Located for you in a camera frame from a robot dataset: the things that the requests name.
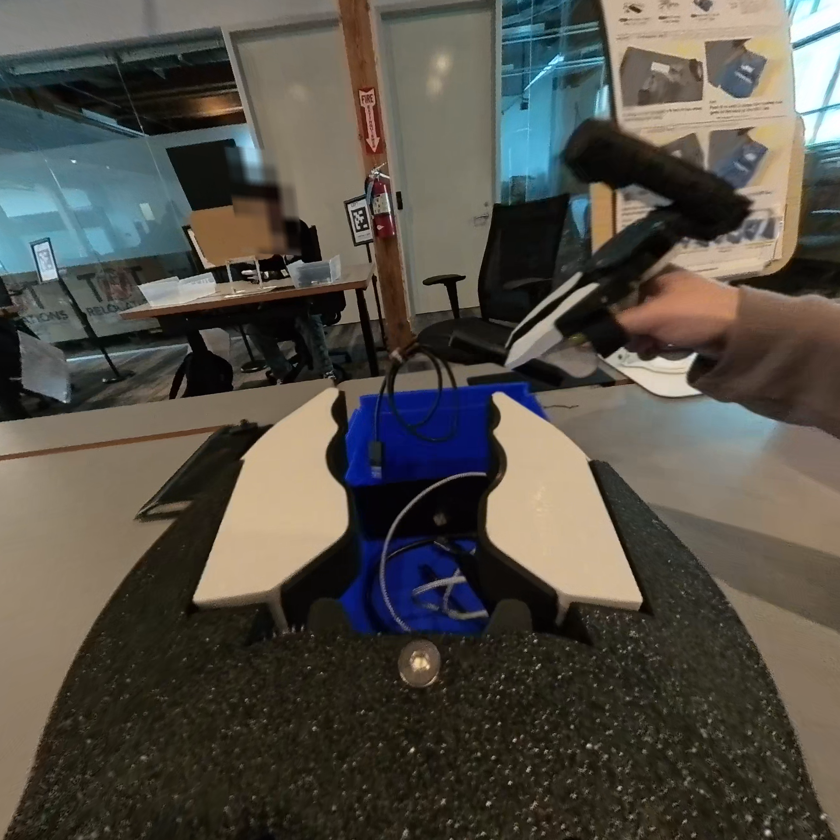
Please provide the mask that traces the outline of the dark wall screen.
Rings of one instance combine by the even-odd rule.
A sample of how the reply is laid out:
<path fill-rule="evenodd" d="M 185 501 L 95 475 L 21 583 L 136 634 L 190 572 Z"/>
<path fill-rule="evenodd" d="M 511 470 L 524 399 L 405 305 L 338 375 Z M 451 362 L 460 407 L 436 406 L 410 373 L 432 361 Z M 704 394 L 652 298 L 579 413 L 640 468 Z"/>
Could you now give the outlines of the dark wall screen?
<path fill-rule="evenodd" d="M 237 150 L 232 139 L 166 148 L 177 181 L 192 212 L 233 204 L 228 158 Z"/>

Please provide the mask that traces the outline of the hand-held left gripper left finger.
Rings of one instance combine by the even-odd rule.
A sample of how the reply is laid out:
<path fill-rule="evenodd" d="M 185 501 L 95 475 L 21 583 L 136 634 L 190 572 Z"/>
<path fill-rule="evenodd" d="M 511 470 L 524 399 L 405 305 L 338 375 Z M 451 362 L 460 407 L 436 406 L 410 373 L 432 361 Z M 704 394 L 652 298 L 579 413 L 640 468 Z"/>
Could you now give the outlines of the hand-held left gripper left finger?
<path fill-rule="evenodd" d="M 192 596 L 208 611 L 265 606 L 279 629 L 302 628 L 361 571 L 347 486 L 345 394 L 329 387 L 266 431 L 241 460 Z"/>

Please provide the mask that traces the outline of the blue plastic bin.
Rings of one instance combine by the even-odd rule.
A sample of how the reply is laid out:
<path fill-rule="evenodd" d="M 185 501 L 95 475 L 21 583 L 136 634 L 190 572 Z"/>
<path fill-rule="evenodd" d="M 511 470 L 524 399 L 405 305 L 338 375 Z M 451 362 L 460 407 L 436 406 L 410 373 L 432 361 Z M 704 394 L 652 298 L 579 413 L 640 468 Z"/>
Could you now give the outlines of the blue plastic bin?
<path fill-rule="evenodd" d="M 503 392 L 547 418 L 528 385 L 459 386 L 387 395 L 364 395 L 346 434 L 353 488 L 433 480 L 415 498 L 453 478 L 490 474 L 490 398 Z M 485 606 L 467 582 L 462 560 L 476 553 L 476 530 L 436 537 L 394 532 L 413 503 L 394 520 L 384 540 L 360 537 L 360 574 L 340 598 L 353 629 L 362 634 L 478 635 Z"/>

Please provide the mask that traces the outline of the black device box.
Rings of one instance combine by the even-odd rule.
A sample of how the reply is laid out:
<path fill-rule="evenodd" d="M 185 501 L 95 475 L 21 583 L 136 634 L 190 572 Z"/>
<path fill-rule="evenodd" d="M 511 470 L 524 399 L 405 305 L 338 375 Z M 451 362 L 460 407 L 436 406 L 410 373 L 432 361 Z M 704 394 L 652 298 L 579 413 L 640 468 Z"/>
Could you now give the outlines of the black device box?
<path fill-rule="evenodd" d="M 490 484 L 488 478 L 453 478 L 415 500 L 433 484 L 433 480 L 425 479 L 353 488 L 360 537 L 368 541 L 384 540 L 394 520 L 410 502 L 412 507 L 394 532 L 398 538 L 474 532 L 479 502 Z"/>

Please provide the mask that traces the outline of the red fire extinguisher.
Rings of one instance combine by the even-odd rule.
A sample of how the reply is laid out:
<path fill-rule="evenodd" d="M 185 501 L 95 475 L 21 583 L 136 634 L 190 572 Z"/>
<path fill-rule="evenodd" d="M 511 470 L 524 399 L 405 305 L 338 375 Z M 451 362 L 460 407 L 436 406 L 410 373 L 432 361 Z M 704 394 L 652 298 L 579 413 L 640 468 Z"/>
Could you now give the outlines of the red fire extinguisher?
<path fill-rule="evenodd" d="M 392 180 L 386 164 L 378 164 L 365 178 L 364 195 L 371 214 L 372 229 L 377 239 L 396 237 L 396 216 Z"/>

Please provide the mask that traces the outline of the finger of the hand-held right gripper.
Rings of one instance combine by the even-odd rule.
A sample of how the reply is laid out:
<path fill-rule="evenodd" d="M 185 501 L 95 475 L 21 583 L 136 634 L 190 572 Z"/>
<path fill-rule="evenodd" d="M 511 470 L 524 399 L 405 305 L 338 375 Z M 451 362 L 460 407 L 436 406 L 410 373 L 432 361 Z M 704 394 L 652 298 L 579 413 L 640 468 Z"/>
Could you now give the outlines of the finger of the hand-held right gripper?
<path fill-rule="evenodd" d="M 528 336 L 540 331 L 542 329 L 539 326 L 540 324 L 548 322 L 551 326 L 561 314 L 567 312 L 591 293 L 592 280 L 586 280 L 582 273 L 575 273 L 569 279 L 562 281 L 514 328 L 513 347 L 516 348 L 520 344 L 525 345 L 532 342 Z"/>
<path fill-rule="evenodd" d="M 542 320 L 531 326 L 521 323 L 508 337 L 504 366 L 523 366 L 535 361 L 563 341 L 564 336 L 554 320 Z"/>

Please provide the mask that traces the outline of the person's right forearm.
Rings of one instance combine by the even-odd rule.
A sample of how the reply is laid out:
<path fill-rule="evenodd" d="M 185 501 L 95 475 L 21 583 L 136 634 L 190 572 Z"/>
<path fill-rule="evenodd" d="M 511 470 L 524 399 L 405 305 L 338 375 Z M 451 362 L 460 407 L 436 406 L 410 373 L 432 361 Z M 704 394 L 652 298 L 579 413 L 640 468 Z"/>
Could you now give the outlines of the person's right forearm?
<path fill-rule="evenodd" d="M 688 382 L 720 403 L 838 438 L 838 301 L 741 287 L 722 349 L 699 353 Z"/>

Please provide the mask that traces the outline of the black and white marker sign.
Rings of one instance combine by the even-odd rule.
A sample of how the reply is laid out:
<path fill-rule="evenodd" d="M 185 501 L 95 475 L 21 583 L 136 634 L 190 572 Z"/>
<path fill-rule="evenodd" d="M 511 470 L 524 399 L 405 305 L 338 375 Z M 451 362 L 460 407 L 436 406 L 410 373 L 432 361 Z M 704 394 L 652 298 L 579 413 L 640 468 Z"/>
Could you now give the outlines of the black and white marker sign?
<path fill-rule="evenodd" d="M 353 247 L 372 244 L 375 239 L 375 231 L 371 207 L 365 194 L 344 201 L 343 207 L 350 228 Z"/>

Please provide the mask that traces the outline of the person's right hand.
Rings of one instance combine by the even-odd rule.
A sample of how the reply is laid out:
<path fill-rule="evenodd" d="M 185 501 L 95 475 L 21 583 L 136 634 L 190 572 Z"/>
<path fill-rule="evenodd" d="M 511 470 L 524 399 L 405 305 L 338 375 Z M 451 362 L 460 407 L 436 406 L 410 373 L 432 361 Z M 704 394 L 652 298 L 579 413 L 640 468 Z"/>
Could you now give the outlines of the person's right hand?
<path fill-rule="evenodd" d="M 669 267 L 642 283 L 636 303 L 618 312 L 616 321 L 640 358 L 714 354 L 725 344 L 738 310 L 738 288 Z"/>

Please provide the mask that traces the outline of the clear plastic container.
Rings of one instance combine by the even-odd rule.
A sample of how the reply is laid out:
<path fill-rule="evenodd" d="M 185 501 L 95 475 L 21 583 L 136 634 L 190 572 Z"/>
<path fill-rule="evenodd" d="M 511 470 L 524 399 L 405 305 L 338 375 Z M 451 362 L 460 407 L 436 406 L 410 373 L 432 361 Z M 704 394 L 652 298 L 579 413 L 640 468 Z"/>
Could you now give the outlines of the clear plastic container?
<path fill-rule="evenodd" d="M 341 256 L 312 262 L 292 261 L 287 263 L 287 272 L 293 286 L 298 289 L 331 286 L 341 280 Z"/>
<path fill-rule="evenodd" d="M 153 308 L 179 306 L 209 298 L 216 292 L 216 280 L 211 272 L 186 278 L 167 277 L 139 285 L 146 303 Z"/>

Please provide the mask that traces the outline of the white door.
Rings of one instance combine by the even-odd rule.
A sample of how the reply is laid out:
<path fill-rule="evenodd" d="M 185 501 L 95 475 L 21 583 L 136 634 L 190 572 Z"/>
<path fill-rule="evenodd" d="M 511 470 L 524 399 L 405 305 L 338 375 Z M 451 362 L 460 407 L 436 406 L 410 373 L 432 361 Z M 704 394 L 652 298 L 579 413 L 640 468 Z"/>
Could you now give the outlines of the white door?
<path fill-rule="evenodd" d="M 492 2 L 381 16 L 409 305 L 415 319 L 450 313 L 427 278 L 463 275 L 460 307 L 479 304 L 477 277 L 496 200 L 496 9 Z"/>

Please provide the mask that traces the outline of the wooden post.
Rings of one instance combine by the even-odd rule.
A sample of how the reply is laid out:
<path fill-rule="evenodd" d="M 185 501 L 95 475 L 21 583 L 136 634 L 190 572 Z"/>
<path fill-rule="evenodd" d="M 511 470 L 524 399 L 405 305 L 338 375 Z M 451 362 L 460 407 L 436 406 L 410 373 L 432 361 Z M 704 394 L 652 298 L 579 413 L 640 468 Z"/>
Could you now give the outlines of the wooden post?
<path fill-rule="evenodd" d="M 386 164 L 386 170 L 391 175 L 386 142 L 385 151 L 382 154 L 368 155 L 364 151 L 357 98 L 359 88 L 376 88 L 385 134 L 385 113 L 379 80 L 371 5 L 367 1 L 338 1 L 338 9 L 350 73 L 353 112 L 357 123 L 364 176 L 366 177 L 371 169 L 380 164 Z M 397 227 L 395 238 L 374 238 L 374 254 L 381 294 L 386 345 L 392 353 L 403 351 L 414 344 L 416 339 L 408 319 L 406 282 Z"/>

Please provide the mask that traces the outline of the instruction poster stand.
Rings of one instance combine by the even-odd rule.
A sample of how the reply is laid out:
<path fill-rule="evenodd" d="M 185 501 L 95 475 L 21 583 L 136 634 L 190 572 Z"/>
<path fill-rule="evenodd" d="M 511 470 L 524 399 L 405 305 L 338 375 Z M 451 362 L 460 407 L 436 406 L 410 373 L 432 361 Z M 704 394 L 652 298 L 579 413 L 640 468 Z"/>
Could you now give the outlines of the instruction poster stand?
<path fill-rule="evenodd" d="M 799 230 L 805 158 L 784 2 L 602 7 L 617 126 L 752 202 L 737 230 L 709 244 L 685 238 L 669 260 L 726 281 L 784 268 Z"/>

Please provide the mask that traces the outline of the red fire sign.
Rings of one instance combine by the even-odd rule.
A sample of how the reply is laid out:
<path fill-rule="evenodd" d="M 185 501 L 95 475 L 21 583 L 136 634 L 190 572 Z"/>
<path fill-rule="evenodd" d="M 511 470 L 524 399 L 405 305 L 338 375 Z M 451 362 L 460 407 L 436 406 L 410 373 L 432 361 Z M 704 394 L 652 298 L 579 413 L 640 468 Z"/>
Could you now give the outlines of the red fire sign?
<path fill-rule="evenodd" d="M 368 155 L 382 154 L 385 151 L 385 135 L 377 90 L 375 87 L 359 88 L 357 98 L 364 151 Z"/>

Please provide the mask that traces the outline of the wooden desk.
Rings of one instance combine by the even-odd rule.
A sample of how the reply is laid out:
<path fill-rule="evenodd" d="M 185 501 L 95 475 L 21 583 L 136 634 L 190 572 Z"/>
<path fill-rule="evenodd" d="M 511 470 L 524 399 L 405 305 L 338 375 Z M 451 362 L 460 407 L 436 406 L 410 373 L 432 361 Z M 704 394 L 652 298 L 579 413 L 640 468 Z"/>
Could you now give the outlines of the wooden desk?
<path fill-rule="evenodd" d="M 371 376 L 380 373 L 379 360 L 371 325 L 371 316 L 366 304 L 365 292 L 371 286 L 374 267 L 371 264 L 349 266 L 341 269 L 339 280 L 333 283 L 297 288 L 277 283 L 255 287 L 247 283 L 227 283 L 212 294 L 187 302 L 146 303 L 141 306 L 121 311 L 124 321 L 155 320 L 162 330 L 184 334 L 190 347 L 198 350 L 202 346 L 201 329 L 210 329 L 204 321 L 219 321 L 225 326 L 229 323 L 254 322 L 258 316 L 272 314 L 279 308 L 290 308 L 292 301 L 305 301 L 321 298 L 328 294 L 353 291 L 357 300 L 360 327 L 364 341 L 366 361 Z"/>

